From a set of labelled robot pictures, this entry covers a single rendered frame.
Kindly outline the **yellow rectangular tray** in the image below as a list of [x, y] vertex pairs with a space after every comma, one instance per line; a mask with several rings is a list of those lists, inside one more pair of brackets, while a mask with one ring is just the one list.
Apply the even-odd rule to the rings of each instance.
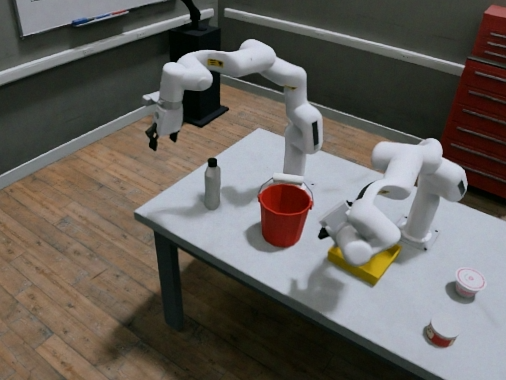
[[[360, 267], [354, 267], [349, 265], [343, 258], [339, 248], [333, 248], [328, 250], [328, 259], [332, 263], [339, 267], [347, 270], [348, 272], [356, 275], [357, 277], [365, 280], [366, 282], [376, 285], [377, 282], [384, 275], [385, 269], [391, 266], [394, 260], [397, 258], [402, 246], [395, 244], [395, 246], [377, 254], [372, 257], [368, 263]], [[398, 251], [397, 251], [398, 250]], [[336, 254], [337, 253], [337, 254]], [[394, 255], [394, 256], [393, 256]], [[384, 272], [384, 273], [383, 273]], [[383, 273], [383, 274], [382, 274]]]

